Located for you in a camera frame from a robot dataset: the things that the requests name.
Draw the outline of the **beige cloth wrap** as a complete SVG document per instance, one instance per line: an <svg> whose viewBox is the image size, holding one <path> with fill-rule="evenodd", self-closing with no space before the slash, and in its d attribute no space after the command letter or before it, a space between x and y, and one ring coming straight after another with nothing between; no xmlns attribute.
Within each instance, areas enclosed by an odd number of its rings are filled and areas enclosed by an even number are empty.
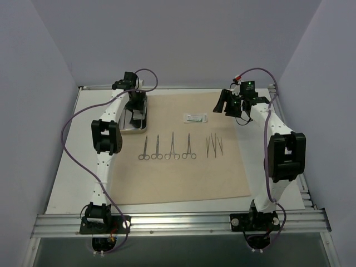
<svg viewBox="0 0 356 267"><path fill-rule="evenodd" d="M219 93L156 95L148 97L147 131L123 136L123 148L115 161L110 195L120 205L227 199L250 195L235 122L214 113ZM206 113L206 123L184 123L185 113ZM180 159L166 160L171 135ZM196 159L183 159L190 133L191 151ZM216 134L216 157L211 134ZM162 160L152 160L156 138L160 138ZM148 136L149 160L139 160ZM210 137L209 158L206 138ZM222 137L224 155L218 138Z"/></svg>

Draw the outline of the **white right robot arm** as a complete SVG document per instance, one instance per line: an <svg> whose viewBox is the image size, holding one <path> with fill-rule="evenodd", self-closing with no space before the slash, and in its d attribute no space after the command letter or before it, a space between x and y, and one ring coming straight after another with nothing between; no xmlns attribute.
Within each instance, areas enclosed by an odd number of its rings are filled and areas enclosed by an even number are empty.
<svg viewBox="0 0 356 267"><path fill-rule="evenodd" d="M306 137L288 127L274 112L272 102L257 92L235 95L223 89L213 112L236 118L245 112L263 129L265 182L253 200L256 210L247 215L248 225L261 229L267 223L265 214L276 210L284 190L304 172Z"/></svg>

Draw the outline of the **green suture packet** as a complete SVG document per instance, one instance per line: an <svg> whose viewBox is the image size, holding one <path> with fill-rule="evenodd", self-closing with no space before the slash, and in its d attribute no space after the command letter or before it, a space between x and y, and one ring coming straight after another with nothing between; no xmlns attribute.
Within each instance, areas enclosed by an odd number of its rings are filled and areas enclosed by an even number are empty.
<svg viewBox="0 0 356 267"><path fill-rule="evenodd" d="M139 110L133 110L130 119L130 124L135 126L136 128L140 128L144 119L145 119L144 113L141 113Z"/></svg>

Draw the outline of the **steel forceps clamp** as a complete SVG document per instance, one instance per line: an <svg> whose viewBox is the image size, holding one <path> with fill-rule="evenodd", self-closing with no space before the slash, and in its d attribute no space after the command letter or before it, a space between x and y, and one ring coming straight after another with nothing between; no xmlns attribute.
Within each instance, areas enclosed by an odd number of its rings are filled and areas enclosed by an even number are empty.
<svg viewBox="0 0 356 267"><path fill-rule="evenodd" d="M188 137L187 137L187 151L182 153L181 157L183 159L187 159L188 157L190 157L191 159L196 159L196 153L193 153L191 151L191 137L190 137L190 133L188 133Z"/></svg>

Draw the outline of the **steel surgical scissors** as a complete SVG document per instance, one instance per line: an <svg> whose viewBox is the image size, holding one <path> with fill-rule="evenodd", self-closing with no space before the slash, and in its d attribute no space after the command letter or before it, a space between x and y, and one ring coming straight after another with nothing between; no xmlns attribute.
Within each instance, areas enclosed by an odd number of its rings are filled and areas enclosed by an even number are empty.
<svg viewBox="0 0 356 267"><path fill-rule="evenodd" d="M163 154L160 153L160 138L159 135L157 135L156 138L156 148L155 148L155 152L151 155L151 159L152 160L162 160L163 159Z"/></svg>
<svg viewBox="0 0 356 267"><path fill-rule="evenodd" d="M138 156L139 160L149 160L150 159L150 156L147 154L147 144L148 144L148 136L146 136L146 138L145 138L143 152L142 152L142 154L139 154L139 156Z"/></svg>

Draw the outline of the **long steel tweezers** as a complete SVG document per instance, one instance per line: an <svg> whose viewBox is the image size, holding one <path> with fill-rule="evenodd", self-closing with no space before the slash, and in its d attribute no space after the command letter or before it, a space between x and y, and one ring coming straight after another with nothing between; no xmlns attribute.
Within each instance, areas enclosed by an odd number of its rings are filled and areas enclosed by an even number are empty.
<svg viewBox="0 0 356 267"><path fill-rule="evenodd" d="M211 140L212 140L212 146L213 146L213 150L214 150L214 156L216 157L216 145L217 145L217 136L216 134L212 134L211 133Z"/></svg>

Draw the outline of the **white suture packet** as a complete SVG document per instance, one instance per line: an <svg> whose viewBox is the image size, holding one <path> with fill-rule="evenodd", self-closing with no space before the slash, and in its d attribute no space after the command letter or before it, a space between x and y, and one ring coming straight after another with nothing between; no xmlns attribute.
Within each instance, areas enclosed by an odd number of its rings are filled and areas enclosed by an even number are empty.
<svg viewBox="0 0 356 267"><path fill-rule="evenodd" d="M185 113L183 121L184 123L206 123L208 116L206 113Z"/></svg>

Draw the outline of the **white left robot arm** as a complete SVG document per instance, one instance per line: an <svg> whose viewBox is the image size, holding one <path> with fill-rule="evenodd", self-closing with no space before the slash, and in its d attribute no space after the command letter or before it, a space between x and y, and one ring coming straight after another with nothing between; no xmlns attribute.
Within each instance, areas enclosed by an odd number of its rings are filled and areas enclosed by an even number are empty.
<svg viewBox="0 0 356 267"><path fill-rule="evenodd" d="M107 193L111 187L113 165L123 146L122 131L146 128L147 94L138 72L125 72L112 84L110 100L103 114L91 122L93 148L97 154L96 185L85 217L92 227L106 233L112 227L112 201Z"/></svg>

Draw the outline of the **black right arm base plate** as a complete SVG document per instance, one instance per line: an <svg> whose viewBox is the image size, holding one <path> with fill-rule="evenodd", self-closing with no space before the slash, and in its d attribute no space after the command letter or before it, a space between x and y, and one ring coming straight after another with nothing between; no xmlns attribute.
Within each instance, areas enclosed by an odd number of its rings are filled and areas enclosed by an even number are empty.
<svg viewBox="0 0 356 267"><path fill-rule="evenodd" d="M249 213L232 213L230 216L231 230L234 232L256 232L256 231L277 231L280 229L280 222L276 212L253 215Z"/></svg>

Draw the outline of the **long steel needle holder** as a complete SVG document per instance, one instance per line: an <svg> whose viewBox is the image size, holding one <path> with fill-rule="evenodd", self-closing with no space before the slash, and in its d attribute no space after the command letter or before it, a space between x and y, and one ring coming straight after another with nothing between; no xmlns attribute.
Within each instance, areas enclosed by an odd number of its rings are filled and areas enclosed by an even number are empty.
<svg viewBox="0 0 356 267"><path fill-rule="evenodd" d="M175 136L174 136L174 132L172 132L171 135L171 146L170 146L170 151L169 153L165 154L165 159L169 160L169 159L175 159L175 160L179 160L180 159L180 154L175 152Z"/></svg>

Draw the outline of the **stainless steel instrument tray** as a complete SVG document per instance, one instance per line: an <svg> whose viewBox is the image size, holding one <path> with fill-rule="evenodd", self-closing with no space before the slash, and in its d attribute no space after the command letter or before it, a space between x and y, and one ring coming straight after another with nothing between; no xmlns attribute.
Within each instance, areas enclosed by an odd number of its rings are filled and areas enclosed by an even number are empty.
<svg viewBox="0 0 356 267"><path fill-rule="evenodd" d="M140 128L136 128L135 126L131 125L130 124L130 119L131 119L131 115L132 115L132 112L130 112L128 109L127 109L127 104L126 106L124 107L124 110L121 114L121 117L119 119L119 128L120 128L120 131L122 134L140 134L140 133L143 133L147 130L147 117L148 117L148 114L147 114L147 109L148 109L148 100L147 100L147 97L146 97L146 101L145 101L145 119L141 125Z"/></svg>

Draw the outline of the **short steel tweezers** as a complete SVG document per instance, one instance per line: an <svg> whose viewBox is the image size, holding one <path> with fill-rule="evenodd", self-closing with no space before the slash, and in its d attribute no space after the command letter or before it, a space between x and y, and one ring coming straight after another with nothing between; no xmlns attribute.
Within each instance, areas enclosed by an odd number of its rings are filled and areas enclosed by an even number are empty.
<svg viewBox="0 0 356 267"><path fill-rule="evenodd" d="M219 144L219 148L220 148L221 154L224 155L224 151L223 151L223 138L222 138L222 137L219 137L219 138L218 138L218 144Z"/></svg>

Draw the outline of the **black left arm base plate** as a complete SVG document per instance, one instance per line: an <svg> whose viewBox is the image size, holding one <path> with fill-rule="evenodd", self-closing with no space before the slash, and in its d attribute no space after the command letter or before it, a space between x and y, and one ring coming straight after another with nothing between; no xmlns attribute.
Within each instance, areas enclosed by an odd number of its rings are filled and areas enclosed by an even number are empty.
<svg viewBox="0 0 356 267"><path fill-rule="evenodd" d="M108 222L104 222L104 219L83 217L79 233L82 235L129 233L131 217L125 215L125 219L126 222L120 215L112 215Z"/></svg>

